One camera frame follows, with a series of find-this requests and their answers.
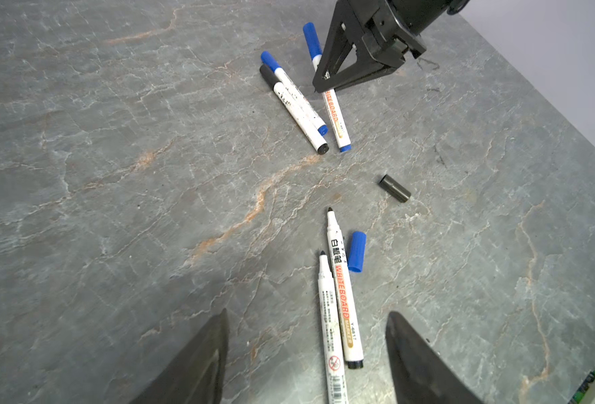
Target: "marble tabletop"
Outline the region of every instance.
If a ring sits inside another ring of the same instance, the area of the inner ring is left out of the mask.
[[[324,41],[333,6],[0,0],[0,403],[126,403],[223,308],[224,403],[324,403],[329,206],[368,238],[352,403],[395,402],[391,310],[486,403],[568,400],[595,362],[595,149],[445,15],[339,93],[353,149],[316,155],[259,55],[324,116],[301,28]]]

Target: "white marker barrel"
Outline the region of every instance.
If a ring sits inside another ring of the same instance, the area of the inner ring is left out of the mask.
[[[311,55],[313,67],[317,71],[320,59],[322,59],[322,48],[320,47],[316,26],[313,25],[313,23],[307,23],[302,31],[304,31],[304,38],[306,39],[308,52]],[[333,89],[325,91],[322,93],[322,97],[325,99],[329,120],[334,126],[335,142],[341,152],[351,150],[351,139],[349,138],[349,132],[346,131],[346,125],[344,124],[342,113],[340,112],[340,104],[337,101],[335,91]]]
[[[333,209],[329,208],[326,218],[328,222],[326,238],[329,242],[331,265],[334,269],[344,359],[350,369],[360,369],[363,367],[363,345],[360,342],[356,303],[354,302],[354,293],[351,291],[351,279],[349,278],[349,268],[346,265],[342,231],[335,220]]]
[[[318,278],[320,292],[320,317],[322,335],[325,344],[326,386],[330,404],[348,404],[346,380],[344,379],[344,357],[340,339],[337,303],[335,302],[335,283],[331,276],[328,258],[324,251],[320,253],[320,274]]]
[[[308,102],[304,94],[297,88],[297,86],[293,83],[293,80],[288,77],[284,69],[277,63],[275,58],[268,52],[264,51],[261,53],[261,61],[264,62],[279,78],[279,80],[284,84],[286,90],[291,97],[293,97],[296,101],[296,104],[304,111],[307,117],[313,123],[313,126],[316,127],[318,132],[324,136],[328,132],[328,128],[326,127],[325,121],[318,115],[315,109],[311,106],[311,103]]]
[[[284,83],[279,81],[279,78],[277,78],[273,71],[266,65],[262,65],[259,68],[259,71],[266,80],[266,83],[268,83],[286,109],[288,109],[288,112],[291,114],[295,122],[297,122],[297,125],[300,126],[300,129],[302,129],[302,132],[304,132],[308,140],[311,142],[313,148],[317,150],[319,155],[325,154],[329,150],[329,145],[326,144],[325,139],[320,135],[316,127],[313,126],[304,111],[297,106],[293,97],[287,92]]]

